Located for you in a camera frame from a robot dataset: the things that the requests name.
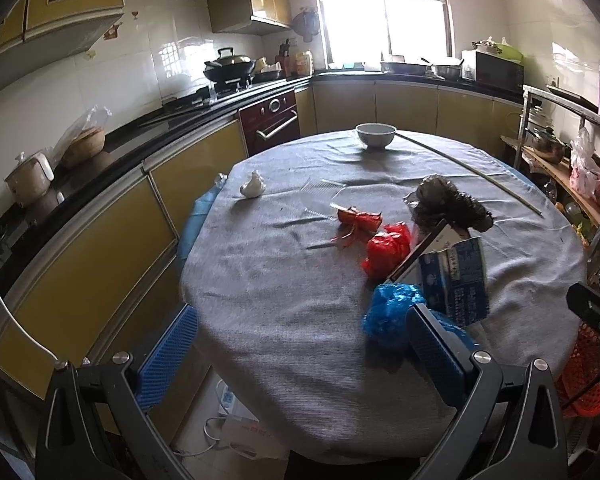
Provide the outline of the blue plastic bag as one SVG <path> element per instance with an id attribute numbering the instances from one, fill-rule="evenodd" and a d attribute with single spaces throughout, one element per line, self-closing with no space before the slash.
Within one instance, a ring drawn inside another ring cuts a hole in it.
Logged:
<path id="1" fill-rule="evenodd" d="M 406 317 L 415 304 L 430 307 L 436 320 L 447 331 L 463 341 L 469 350 L 478 350 L 478 342 L 464 330 L 454 312 L 449 313 L 439 295 L 427 299 L 419 285 L 385 283 L 378 285 L 363 316 L 362 330 L 366 337 L 382 350 L 405 351 L 410 346 Z"/>

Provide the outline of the dark blue carton box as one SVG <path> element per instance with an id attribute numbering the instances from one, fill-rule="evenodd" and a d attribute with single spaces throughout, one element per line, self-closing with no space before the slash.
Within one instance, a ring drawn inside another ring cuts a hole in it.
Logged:
<path id="1" fill-rule="evenodd" d="M 418 258 L 422 296 L 429 309 L 455 325 L 466 327 L 490 313 L 486 266 L 479 237 Z"/>

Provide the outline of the red plastic bag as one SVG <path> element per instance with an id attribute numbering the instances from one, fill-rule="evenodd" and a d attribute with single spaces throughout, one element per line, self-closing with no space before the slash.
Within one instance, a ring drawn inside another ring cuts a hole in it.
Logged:
<path id="1" fill-rule="evenodd" d="M 412 234 L 405 222 L 386 224 L 366 244 L 361 268 L 375 282 L 383 281 L 411 253 Z"/>

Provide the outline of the white medicine box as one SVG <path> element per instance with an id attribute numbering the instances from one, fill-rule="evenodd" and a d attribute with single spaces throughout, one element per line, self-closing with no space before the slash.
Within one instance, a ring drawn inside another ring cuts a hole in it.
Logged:
<path id="1" fill-rule="evenodd" d="M 418 263 L 422 255 L 441 252 L 461 240 L 469 238 L 467 230 L 455 229 L 445 220 L 441 220 L 429 233 L 417 228 L 415 234 L 417 235 L 416 247 L 386 278 L 386 283 L 422 284 Z"/>

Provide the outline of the red ribbon wrapper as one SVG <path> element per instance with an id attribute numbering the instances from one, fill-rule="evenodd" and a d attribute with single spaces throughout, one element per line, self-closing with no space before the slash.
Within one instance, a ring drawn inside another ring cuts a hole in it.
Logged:
<path id="1" fill-rule="evenodd" d="M 336 203 L 329 206 L 336 210 L 340 226 L 346 228 L 342 234 L 337 234 L 332 241 L 334 243 L 349 246 L 358 234 L 375 235 L 382 223 L 380 212 L 362 211 L 355 206 L 343 207 Z"/>

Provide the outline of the grey dusty rag clump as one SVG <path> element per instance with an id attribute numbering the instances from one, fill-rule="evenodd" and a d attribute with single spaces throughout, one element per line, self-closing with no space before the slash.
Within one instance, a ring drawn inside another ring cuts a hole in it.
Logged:
<path id="1" fill-rule="evenodd" d="M 414 192 L 404 197 L 412 219 L 422 232 L 432 231 L 441 221 L 462 231 L 486 232 L 493 226 L 490 211 L 440 174 L 426 177 Z"/>

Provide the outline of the white tissue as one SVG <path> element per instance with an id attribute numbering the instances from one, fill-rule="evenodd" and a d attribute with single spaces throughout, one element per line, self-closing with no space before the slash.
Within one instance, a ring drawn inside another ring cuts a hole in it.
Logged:
<path id="1" fill-rule="evenodd" d="M 239 191 L 242 196 L 253 200 L 260 197 L 266 190 L 266 184 L 258 170 L 253 170 L 248 181 L 242 184 Z"/>

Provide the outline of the red plastic mesh basket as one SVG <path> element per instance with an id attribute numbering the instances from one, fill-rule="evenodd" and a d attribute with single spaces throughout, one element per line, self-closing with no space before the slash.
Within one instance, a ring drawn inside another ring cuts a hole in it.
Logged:
<path id="1" fill-rule="evenodd" d="M 565 418 L 600 415 L 600 334 L 585 323 L 555 387 Z"/>

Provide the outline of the blue under-tablecloth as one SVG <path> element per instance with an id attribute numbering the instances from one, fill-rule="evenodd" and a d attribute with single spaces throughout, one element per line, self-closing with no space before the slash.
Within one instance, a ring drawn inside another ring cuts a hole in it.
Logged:
<path id="1" fill-rule="evenodd" d="M 197 239 L 219 192 L 224 188 L 226 180 L 226 174 L 217 174 L 214 178 L 212 187 L 194 200 L 193 207 L 189 211 L 189 215 L 180 235 L 180 240 L 178 241 L 178 254 L 176 255 L 176 258 L 178 258 L 178 273 L 182 273 L 195 240 Z"/>

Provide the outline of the pink white plastic bag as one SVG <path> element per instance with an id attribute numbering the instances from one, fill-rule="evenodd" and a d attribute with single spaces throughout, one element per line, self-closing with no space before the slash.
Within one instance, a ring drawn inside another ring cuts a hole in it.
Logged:
<path id="1" fill-rule="evenodd" d="M 587 128 L 581 127 L 570 145 L 570 188 L 585 198 L 594 198 L 600 202 L 600 166 L 593 158 L 595 152 L 592 134 Z"/>

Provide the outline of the grey tablecloth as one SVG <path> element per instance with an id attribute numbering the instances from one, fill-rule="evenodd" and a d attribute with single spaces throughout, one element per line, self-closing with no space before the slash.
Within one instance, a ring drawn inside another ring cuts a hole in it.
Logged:
<path id="1" fill-rule="evenodd" d="M 312 460 L 424 456 L 453 410 L 422 370 L 390 364 L 367 344 L 364 245 L 336 246 L 337 221 L 309 212 L 328 200 L 306 192 L 308 183 L 340 183 L 340 205 L 392 223 L 410 220 L 403 199 L 424 177 L 448 177 L 494 218 L 481 237 L 490 313 L 471 336 L 502 364 L 541 358 L 554 373 L 576 341 L 579 321 L 566 293 L 585 280 L 586 255 L 566 218 L 486 152 L 442 136 L 407 136 L 500 181 L 543 217 L 411 142 L 366 151 L 354 131 L 317 134 L 232 169 L 182 272 L 184 299 L 199 318 L 196 348 L 283 446 Z M 266 190 L 248 200 L 239 189 L 253 170 Z"/>

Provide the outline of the long thin wooden stick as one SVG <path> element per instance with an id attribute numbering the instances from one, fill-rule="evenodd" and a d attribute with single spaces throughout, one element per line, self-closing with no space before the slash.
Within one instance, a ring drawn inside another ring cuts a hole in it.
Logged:
<path id="1" fill-rule="evenodd" d="M 481 178 L 482 180 L 489 182 L 490 184 L 492 184 L 493 186 L 495 186 L 502 192 L 506 193 L 508 196 L 513 197 L 518 203 L 521 203 L 521 205 L 524 205 L 529 210 L 531 210 L 532 212 L 537 214 L 539 217 L 543 217 L 543 213 L 542 213 L 542 211 L 539 210 L 538 207 L 535 207 L 532 203 L 528 202 L 528 200 L 526 200 L 522 196 L 518 195 L 514 191 L 510 190 L 509 188 L 506 188 L 506 186 L 504 184 L 501 184 L 500 181 L 495 180 L 494 178 L 490 177 L 488 174 L 485 174 L 484 172 L 474 168 L 473 166 L 468 165 L 467 162 L 463 162 L 462 160 L 457 159 L 456 157 L 453 157 L 449 154 L 446 154 L 445 152 L 442 152 L 442 151 L 438 150 L 437 148 L 433 148 L 432 146 L 429 146 L 425 143 L 417 141 L 417 140 L 413 139 L 411 136 L 407 136 L 404 133 L 397 132 L 396 136 L 402 140 L 411 142 L 411 143 L 419 146 L 420 148 L 424 148 L 425 150 L 430 151 L 431 153 L 434 153 L 439 157 L 445 158 L 449 162 L 452 162 L 453 164 L 455 164 L 457 166 L 462 167 L 463 169 L 471 172 L 472 174 Z"/>

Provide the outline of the white ceramic bowl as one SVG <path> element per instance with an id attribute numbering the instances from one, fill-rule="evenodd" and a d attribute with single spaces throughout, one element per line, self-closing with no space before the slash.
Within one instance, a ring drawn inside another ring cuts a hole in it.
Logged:
<path id="1" fill-rule="evenodd" d="M 386 148 L 396 135 L 395 126 L 378 124 L 377 122 L 359 124 L 356 126 L 355 131 L 366 148 L 373 148 L 374 150 Z"/>

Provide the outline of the black microwave oven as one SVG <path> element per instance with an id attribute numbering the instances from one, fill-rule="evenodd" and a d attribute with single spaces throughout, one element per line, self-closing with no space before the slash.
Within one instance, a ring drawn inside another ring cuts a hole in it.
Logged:
<path id="1" fill-rule="evenodd" d="M 478 50 L 462 52 L 463 78 L 493 89 L 521 92 L 524 66 Z"/>

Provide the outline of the black wok with lid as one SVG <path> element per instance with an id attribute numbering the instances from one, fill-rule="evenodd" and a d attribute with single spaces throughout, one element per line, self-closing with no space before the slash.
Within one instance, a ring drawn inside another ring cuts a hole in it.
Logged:
<path id="1" fill-rule="evenodd" d="M 204 62 L 204 76 L 215 84 L 242 80 L 250 77 L 255 65 L 248 55 L 236 54 L 233 47 L 222 47 L 215 60 Z"/>

